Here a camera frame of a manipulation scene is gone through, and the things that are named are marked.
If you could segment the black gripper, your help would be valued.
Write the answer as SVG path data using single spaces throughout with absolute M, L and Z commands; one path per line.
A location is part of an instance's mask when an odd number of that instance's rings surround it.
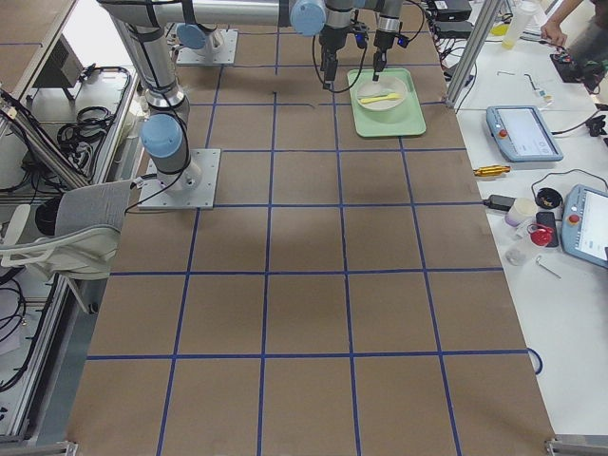
M 397 45 L 401 48 L 408 46 L 408 37 L 400 32 L 396 31 L 383 31 L 377 30 L 374 36 L 375 52 L 373 54 L 373 75 L 372 80 L 374 82 L 379 81 L 378 71 L 383 71 L 388 62 L 388 51 L 392 48 L 394 41 L 397 41 Z
M 342 28 L 323 28 L 319 34 L 321 45 L 321 65 L 323 73 L 323 88 L 331 88 L 338 68 L 337 52 L 344 46 L 344 30 Z

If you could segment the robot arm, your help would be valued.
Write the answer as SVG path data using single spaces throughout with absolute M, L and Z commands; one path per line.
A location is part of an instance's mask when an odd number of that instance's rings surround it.
M 351 1 L 101 1 L 110 15 L 144 86 L 151 109 L 141 140 L 156 166 L 162 189 L 178 194 L 198 186 L 200 167 L 192 163 L 186 122 L 189 101 L 178 83 L 165 26 L 185 24 L 199 34 L 217 23 L 291 26 L 330 44 L 330 61 L 352 27 Z
M 279 18 L 289 20 L 289 26 L 302 36 L 312 37 L 321 46 L 321 60 L 314 61 L 316 75 L 327 90 L 335 80 L 338 51 L 352 35 L 357 46 L 368 48 L 368 26 L 358 20 L 358 11 L 372 10 L 377 15 L 373 46 L 372 79 L 387 65 L 387 53 L 397 44 L 406 48 L 410 39 L 402 33 L 400 1 L 281 1 Z

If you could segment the person's hand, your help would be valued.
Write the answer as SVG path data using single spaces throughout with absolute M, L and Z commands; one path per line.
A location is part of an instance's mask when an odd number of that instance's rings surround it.
M 553 46 L 563 47 L 567 35 L 561 30 L 559 22 L 549 20 L 541 27 L 541 38 Z

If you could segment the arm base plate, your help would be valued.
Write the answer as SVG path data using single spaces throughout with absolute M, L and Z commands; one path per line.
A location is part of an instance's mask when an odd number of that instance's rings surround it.
M 238 31 L 236 29 L 217 29 L 207 36 L 205 46 L 193 49 L 182 46 L 177 56 L 177 66 L 215 67 L 232 65 L 236 58 Z
M 176 183 L 176 176 L 160 173 L 142 184 L 142 210 L 212 209 L 219 175 L 219 149 L 191 149 L 191 162 Z

